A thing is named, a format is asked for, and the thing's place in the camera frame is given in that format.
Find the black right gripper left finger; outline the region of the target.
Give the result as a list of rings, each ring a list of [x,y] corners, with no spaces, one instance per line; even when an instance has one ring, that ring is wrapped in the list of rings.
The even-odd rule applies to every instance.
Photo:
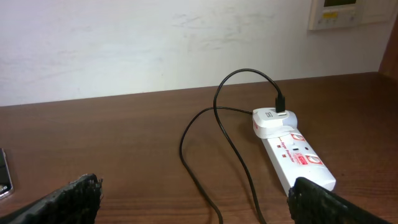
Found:
[[[66,186],[1,217],[3,224],[94,224],[103,180],[84,174]]]

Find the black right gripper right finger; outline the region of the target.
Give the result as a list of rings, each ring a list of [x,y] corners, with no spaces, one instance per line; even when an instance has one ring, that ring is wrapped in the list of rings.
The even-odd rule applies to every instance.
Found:
[[[389,224],[304,177],[289,189],[287,203],[295,224]]]

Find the black smartphone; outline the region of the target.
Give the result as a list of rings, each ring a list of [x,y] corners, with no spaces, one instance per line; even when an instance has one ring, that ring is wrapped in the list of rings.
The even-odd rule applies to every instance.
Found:
[[[1,148],[1,157],[0,157],[0,178],[1,178],[0,199],[4,199],[13,193],[14,185],[11,180],[9,166],[6,160],[6,153],[3,148]]]

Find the white USB charger adapter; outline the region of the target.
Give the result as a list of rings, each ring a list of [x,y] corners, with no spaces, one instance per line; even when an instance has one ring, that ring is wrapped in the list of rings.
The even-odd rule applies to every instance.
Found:
[[[276,112],[275,108],[258,108],[252,112],[253,130],[261,139],[277,138],[297,129],[295,113]]]

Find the white power strip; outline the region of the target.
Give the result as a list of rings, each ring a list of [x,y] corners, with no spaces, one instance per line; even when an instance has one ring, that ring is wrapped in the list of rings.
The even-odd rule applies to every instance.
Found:
[[[329,191],[335,188],[336,179],[298,129],[262,142],[286,194],[298,177]]]

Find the white wall control panel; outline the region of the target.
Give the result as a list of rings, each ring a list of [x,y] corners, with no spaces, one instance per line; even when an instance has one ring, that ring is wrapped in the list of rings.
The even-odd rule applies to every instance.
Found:
[[[388,21],[397,0],[313,0],[308,30],[356,27]]]

